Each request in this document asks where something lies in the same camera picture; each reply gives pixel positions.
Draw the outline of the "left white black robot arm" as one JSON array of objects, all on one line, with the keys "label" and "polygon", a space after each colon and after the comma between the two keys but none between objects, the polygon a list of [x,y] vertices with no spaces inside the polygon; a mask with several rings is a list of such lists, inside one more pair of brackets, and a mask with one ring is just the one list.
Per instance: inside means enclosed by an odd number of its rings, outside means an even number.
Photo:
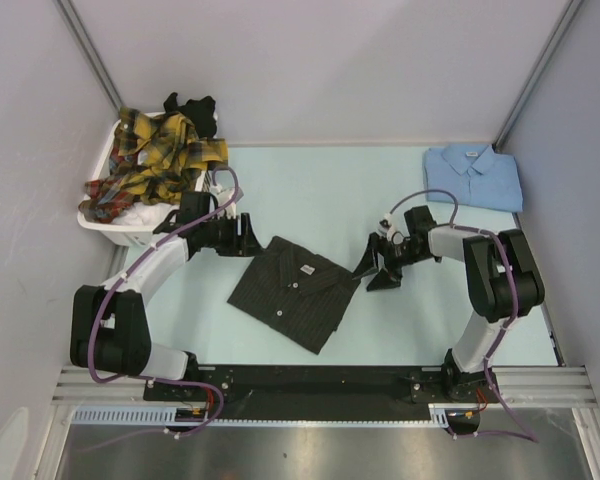
[{"label": "left white black robot arm", "polygon": [[192,192],[152,232],[142,254],[97,286],[80,287],[73,300],[70,361],[106,383],[134,377],[165,383],[177,398],[194,397],[202,376],[195,354],[151,338],[147,306],[162,285],[194,255],[253,257],[263,248],[248,213],[235,213],[240,194],[226,201]]}]

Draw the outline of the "dark pinstriped long sleeve shirt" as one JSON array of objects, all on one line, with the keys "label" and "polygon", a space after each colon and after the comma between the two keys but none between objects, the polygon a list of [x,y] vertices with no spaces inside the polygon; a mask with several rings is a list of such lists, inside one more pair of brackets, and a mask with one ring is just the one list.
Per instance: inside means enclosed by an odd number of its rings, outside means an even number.
[{"label": "dark pinstriped long sleeve shirt", "polygon": [[275,236],[248,265],[228,303],[319,354],[359,285],[344,267]]}]

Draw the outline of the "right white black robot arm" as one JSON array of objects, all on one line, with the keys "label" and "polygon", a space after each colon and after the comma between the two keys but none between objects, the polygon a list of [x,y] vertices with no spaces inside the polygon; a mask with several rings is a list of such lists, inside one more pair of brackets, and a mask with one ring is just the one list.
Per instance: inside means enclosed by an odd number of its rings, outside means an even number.
[{"label": "right white black robot arm", "polygon": [[477,400],[494,389],[493,357],[517,321],[544,302],[545,287],[524,233],[518,229],[489,232],[475,227],[437,223],[428,207],[404,213],[407,235],[390,215],[368,237],[353,276],[369,276],[369,291],[401,286],[403,269],[416,263],[453,259],[464,264],[471,317],[431,379],[417,376],[412,386],[431,385],[452,402]]}]

